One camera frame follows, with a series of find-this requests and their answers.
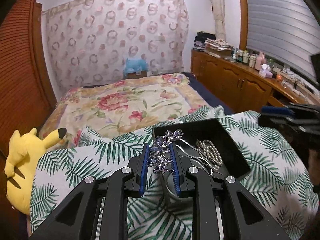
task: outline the black tray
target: black tray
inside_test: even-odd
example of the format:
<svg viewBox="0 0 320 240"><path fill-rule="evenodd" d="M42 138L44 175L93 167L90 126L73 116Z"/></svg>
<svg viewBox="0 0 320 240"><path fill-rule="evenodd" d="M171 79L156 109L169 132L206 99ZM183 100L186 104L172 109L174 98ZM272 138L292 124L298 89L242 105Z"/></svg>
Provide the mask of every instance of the black tray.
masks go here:
<svg viewBox="0 0 320 240"><path fill-rule="evenodd" d="M250 167L236 146L236 143L217 119L206 119L197 122L155 127L153 128L153 136L164 136L165 131L170 130L174 132L178 128L183 132L182 139L194 147L196 147L197 139L201 141L210 140L213 142L223 161L223 166L218 170L222 175L214 173L217 178L223 179L231 175L241 180L250 172ZM199 156L197 151L190 148L184 142L177 140L176 144L180 145L188 154ZM177 148L177 150L179 154L184 155L180 149Z"/></svg>

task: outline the wall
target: wall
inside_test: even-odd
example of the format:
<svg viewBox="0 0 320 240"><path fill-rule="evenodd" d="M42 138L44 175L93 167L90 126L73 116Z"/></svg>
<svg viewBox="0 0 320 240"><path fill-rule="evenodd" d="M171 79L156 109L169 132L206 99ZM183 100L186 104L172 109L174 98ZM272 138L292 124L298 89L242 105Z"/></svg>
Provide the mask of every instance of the wall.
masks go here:
<svg viewBox="0 0 320 240"><path fill-rule="evenodd" d="M57 5L73 0L37 0L42 3L42 10L45 11ZM194 37L199 31L215 33L214 19L211 12L210 0L185 0L189 13L189 33L188 39L183 51L183 64L185 71L190 71L191 49L193 47ZM45 37L45 22L42 23L42 36ZM235 46L239 46L240 40L240 0L226 0L226 33L227 41ZM57 82L53 76L49 55L47 53L46 42L43 41L44 54L48 68L49 77L57 99L61 97Z"/></svg>

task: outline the window blind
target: window blind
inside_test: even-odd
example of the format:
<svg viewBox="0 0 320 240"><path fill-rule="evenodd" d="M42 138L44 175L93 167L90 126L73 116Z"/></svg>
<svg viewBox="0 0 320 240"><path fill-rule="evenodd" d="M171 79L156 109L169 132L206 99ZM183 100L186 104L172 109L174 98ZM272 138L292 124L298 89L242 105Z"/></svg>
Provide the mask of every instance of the window blind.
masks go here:
<svg viewBox="0 0 320 240"><path fill-rule="evenodd" d="M316 81L310 56L320 52L320 26L303 0L248 0L247 48Z"/></svg>

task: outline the pikachu plush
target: pikachu plush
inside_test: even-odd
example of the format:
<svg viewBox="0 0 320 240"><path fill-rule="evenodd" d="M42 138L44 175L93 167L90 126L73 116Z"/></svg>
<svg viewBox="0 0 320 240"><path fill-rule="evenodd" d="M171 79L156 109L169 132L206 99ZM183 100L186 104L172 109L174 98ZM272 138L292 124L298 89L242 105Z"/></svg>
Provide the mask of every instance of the pikachu plush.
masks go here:
<svg viewBox="0 0 320 240"><path fill-rule="evenodd" d="M36 128L33 128L22 136L16 130L11 136L4 168L7 176L6 196L12 206L20 212L29 215L32 183L39 159L66 133L66 128L60 128L41 140L36 136Z"/></svg>

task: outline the pink bottle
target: pink bottle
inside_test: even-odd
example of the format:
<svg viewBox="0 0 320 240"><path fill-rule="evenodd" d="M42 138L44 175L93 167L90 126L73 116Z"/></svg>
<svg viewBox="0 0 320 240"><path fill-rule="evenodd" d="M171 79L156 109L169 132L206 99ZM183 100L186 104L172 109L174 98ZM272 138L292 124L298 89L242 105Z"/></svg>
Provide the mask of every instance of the pink bottle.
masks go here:
<svg viewBox="0 0 320 240"><path fill-rule="evenodd" d="M262 69L261 65L265 64L265 62L266 62L265 57L266 57L266 55L261 51L259 56L257 56L256 64L254 66L254 68L256 70L260 71Z"/></svg>

